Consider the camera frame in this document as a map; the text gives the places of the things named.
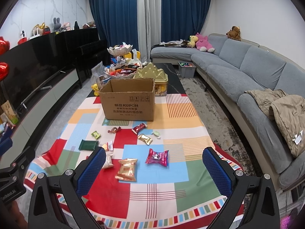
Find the person's left hand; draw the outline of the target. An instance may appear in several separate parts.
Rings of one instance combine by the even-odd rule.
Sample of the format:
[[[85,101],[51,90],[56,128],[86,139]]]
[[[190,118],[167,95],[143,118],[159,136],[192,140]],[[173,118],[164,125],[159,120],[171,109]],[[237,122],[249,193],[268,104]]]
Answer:
[[[19,228],[28,229],[28,223],[26,222],[23,214],[20,212],[17,201],[12,201],[11,207],[8,211]]]

